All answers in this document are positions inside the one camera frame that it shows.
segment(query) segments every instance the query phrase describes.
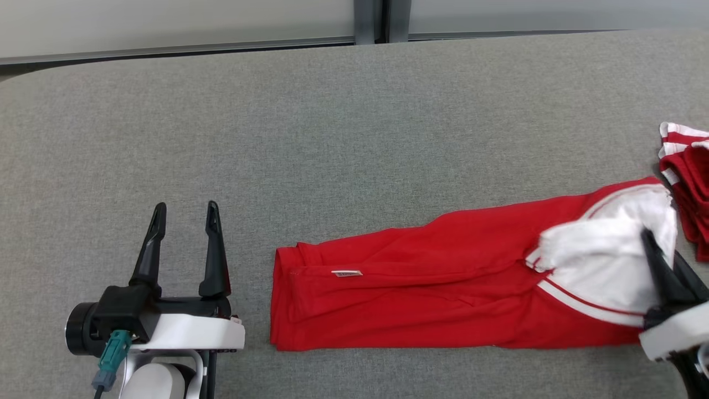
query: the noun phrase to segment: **clothing tag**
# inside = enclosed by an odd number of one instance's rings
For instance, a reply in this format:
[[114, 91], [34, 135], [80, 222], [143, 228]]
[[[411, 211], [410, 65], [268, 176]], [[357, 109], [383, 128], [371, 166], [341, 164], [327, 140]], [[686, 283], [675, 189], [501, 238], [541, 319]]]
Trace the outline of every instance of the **clothing tag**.
[[362, 275], [362, 272], [359, 270], [333, 270], [333, 273], [337, 277], [351, 277], [353, 275]]

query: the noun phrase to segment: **red track pants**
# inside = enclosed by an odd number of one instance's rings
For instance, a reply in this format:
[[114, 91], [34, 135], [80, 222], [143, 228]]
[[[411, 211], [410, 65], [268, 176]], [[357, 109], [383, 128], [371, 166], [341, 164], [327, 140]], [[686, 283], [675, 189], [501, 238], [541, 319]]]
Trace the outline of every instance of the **red track pants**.
[[541, 290], [547, 273], [532, 270], [525, 257], [542, 231], [577, 220], [617, 190], [657, 183], [649, 177], [588, 195], [452, 212], [421, 227], [279, 248], [271, 343], [304, 351], [637, 342], [638, 328], [589, 317]]

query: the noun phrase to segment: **black cable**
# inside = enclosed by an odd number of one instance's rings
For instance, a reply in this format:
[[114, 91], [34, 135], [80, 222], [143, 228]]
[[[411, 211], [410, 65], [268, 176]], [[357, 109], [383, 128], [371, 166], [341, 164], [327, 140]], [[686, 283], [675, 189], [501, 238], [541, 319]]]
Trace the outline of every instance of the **black cable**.
[[99, 385], [98, 388], [96, 388], [96, 395], [94, 395], [94, 399], [101, 399], [101, 395], [104, 394], [104, 386]]
[[207, 361], [207, 364], [206, 399], [214, 399], [214, 388], [217, 379], [217, 351], [209, 351], [209, 360]]

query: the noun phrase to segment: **gray table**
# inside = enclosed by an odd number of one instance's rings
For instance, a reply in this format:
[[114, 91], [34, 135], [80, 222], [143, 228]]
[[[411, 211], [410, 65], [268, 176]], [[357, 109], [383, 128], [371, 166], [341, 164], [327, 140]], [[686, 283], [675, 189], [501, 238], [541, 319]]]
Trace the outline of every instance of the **gray table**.
[[279, 353], [272, 262], [297, 241], [651, 175], [658, 124], [709, 129], [708, 110], [701, 32], [122, 60], [2, 82], [0, 397], [89, 398], [96, 360], [66, 350], [69, 311], [127, 282], [160, 201], [160, 283], [196, 294], [216, 200], [247, 328], [246, 350], [219, 358], [220, 398], [682, 398], [638, 346]]

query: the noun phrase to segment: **folded red pants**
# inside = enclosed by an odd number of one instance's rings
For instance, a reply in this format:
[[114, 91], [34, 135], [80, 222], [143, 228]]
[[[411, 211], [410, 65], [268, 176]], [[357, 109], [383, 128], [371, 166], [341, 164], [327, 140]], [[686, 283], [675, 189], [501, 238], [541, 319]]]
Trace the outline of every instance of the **folded red pants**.
[[697, 244], [697, 260], [709, 262], [709, 133], [660, 124], [660, 171], [672, 185], [684, 235]]
[[635, 343], [657, 303], [640, 230], [653, 230], [672, 264], [670, 201], [649, 177], [279, 248], [271, 343], [285, 351]]

